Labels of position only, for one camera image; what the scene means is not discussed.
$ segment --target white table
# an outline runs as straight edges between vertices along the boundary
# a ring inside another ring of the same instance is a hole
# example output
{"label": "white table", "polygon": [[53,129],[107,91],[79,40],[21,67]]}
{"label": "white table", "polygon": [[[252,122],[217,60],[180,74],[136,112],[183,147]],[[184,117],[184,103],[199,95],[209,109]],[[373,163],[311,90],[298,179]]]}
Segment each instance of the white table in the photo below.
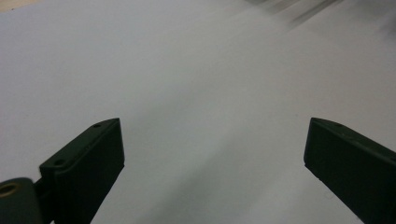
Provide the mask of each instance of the white table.
{"label": "white table", "polygon": [[392,13],[345,1],[290,27],[304,6],[271,4],[1,13],[0,181],[37,181],[41,162],[120,117],[126,166],[92,223],[361,223],[304,168],[305,139],[319,117],[396,149]]}

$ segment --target white surface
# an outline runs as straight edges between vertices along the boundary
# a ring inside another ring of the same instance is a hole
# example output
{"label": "white surface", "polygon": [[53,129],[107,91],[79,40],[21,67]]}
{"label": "white surface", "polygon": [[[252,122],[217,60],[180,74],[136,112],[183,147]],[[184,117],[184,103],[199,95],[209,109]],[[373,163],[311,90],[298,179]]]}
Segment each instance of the white surface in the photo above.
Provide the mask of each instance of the white surface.
{"label": "white surface", "polygon": [[245,0],[0,14],[0,181],[120,117],[126,166],[92,223],[360,223],[303,162],[311,117],[396,148],[395,38],[355,3],[293,29]]}

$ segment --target screw hole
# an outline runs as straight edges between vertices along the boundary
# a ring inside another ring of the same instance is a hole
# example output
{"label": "screw hole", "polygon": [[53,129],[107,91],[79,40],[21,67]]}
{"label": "screw hole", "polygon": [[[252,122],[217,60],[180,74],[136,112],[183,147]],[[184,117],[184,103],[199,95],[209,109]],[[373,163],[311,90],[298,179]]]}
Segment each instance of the screw hole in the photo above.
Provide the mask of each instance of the screw hole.
{"label": "screw hole", "polygon": [[61,166],[65,163],[65,160],[57,160],[55,163],[53,163],[56,166]]}
{"label": "screw hole", "polygon": [[19,186],[20,185],[18,185],[16,183],[10,183],[10,184],[1,186],[0,187],[0,198],[4,198],[4,197],[7,197],[8,195],[15,193],[18,190]]}

